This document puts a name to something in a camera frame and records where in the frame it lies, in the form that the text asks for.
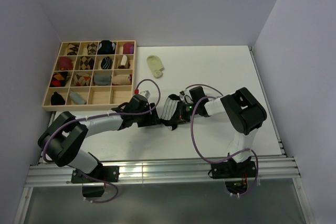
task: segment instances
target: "white table surface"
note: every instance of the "white table surface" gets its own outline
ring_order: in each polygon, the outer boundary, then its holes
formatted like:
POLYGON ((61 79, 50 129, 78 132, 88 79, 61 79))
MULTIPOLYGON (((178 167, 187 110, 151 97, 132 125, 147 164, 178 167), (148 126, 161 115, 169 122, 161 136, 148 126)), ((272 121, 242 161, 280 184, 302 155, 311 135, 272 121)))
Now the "white table surface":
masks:
MULTIPOLYGON (((160 57, 163 76, 155 79, 161 89, 158 115, 161 116, 168 95, 178 94, 190 84, 213 86, 223 94, 247 87, 268 112, 266 101, 247 46, 201 47, 138 47, 135 81, 154 79, 146 63, 149 55, 160 57)), ((158 93, 148 82, 141 90, 151 92, 150 102, 156 102, 158 93)), ((216 95, 204 88, 206 95, 216 95)), ((104 111, 74 111, 76 116, 101 114, 104 111)), ((225 113, 210 118, 197 117, 194 122, 197 146, 206 157, 226 156, 234 136, 225 113)), ((152 159, 198 158, 190 137, 190 124, 179 125, 170 131, 164 125, 103 132, 85 139, 82 149, 101 161, 141 161, 152 159)), ((281 155, 279 143, 269 113, 257 132, 253 149, 258 155, 281 155)))

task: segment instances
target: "beige sock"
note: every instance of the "beige sock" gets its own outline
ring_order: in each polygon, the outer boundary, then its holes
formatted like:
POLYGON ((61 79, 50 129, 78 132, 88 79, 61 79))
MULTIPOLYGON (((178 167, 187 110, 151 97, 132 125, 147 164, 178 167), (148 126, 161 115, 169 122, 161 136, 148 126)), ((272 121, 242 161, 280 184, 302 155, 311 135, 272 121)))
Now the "beige sock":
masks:
POLYGON ((113 85, 131 85, 132 79, 130 75, 120 75, 120 76, 113 76, 112 77, 112 84, 113 85))

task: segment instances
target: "white wall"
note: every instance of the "white wall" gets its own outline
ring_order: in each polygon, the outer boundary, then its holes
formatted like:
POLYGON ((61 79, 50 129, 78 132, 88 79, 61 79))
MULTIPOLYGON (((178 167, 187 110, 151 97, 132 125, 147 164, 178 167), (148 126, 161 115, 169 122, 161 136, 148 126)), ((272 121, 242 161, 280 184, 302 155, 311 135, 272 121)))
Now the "white wall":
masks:
POLYGON ((62 40, 254 45, 276 0, 39 0, 62 40))
POLYGON ((36 0, 0 0, 0 222, 12 223, 39 135, 59 38, 36 0))
POLYGON ((318 223, 335 223, 336 0, 277 0, 255 58, 318 223))

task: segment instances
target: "black mount bracket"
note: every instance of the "black mount bracket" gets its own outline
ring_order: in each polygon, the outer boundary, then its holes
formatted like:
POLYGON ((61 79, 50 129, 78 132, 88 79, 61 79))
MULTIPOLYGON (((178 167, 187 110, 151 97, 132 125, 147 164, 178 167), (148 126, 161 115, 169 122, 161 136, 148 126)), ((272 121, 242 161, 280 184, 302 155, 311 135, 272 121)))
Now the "black mount bracket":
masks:
MULTIPOLYGON (((118 182, 119 166, 101 166, 99 169, 95 169, 92 173, 88 175, 90 177, 104 180, 107 182, 118 182)), ((82 176, 77 170, 75 170, 71 177, 71 183, 85 184, 85 183, 96 183, 96 181, 82 176)))
POLYGON ((242 178, 243 176, 255 177, 257 170, 254 161, 251 161, 251 157, 249 157, 241 163, 236 163, 230 158, 227 162, 211 164, 210 172, 212 173, 213 179, 223 179, 242 178))

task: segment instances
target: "gray sock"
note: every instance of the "gray sock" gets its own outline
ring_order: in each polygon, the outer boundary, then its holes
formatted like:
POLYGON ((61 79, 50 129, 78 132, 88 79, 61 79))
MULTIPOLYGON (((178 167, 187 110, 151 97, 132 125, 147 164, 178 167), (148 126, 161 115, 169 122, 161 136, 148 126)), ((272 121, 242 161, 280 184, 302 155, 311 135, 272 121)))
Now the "gray sock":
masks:
POLYGON ((75 92, 70 92, 69 96, 75 104, 86 104, 86 101, 75 92))
POLYGON ((96 74, 93 78, 96 85, 108 86, 111 85, 111 75, 110 74, 96 74))

